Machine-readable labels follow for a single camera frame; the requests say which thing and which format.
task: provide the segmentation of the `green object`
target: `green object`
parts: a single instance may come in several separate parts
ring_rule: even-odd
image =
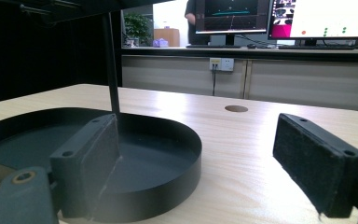
[[[128,38],[139,39],[140,44],[150,46],[150,41],[152,39],[148,27],[150,19],[141,14],[132,12],[124,15],[124,21]]]

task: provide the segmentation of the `person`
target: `person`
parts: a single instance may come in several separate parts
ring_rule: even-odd
[[[188,23],[188,43],[191,45],[208,45],[208,35],[196,35],[196,0],[187,1],[185,18]]]

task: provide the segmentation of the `black tray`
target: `black tray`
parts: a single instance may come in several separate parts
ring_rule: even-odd
[[[110,112],[55,108],[0,121],[0,181],[13,170],[41,166],[86,123]],[[185,200],[200,180],[201,141],[179,122],[121,113],[117,166],[96,221],[135,221]]]

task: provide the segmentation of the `black monitor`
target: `black monitor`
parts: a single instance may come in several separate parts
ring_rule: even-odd
[[[268,39],[358,40],[358,0],[273,0]]]
[[[265,34],[269,0],[196,0],[196,34],[226,35],[234,45],[236,34]]]

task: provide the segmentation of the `light wood tabletop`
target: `light wood tabletop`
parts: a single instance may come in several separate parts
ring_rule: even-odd
[[[280,113],[309,119],[358,148],[358,112],[163,91],[118,89],[123,113],[173,119],[202,141],[201,178],[173,210],[139,223],[356,223],[319,216],[272,157]],[[243,106],[246,112],[226,110]],[[0,102],[0,120],[55,107],[110,110],[106,86],[75,85]],[[87,223],[66,219],[68,223]]]

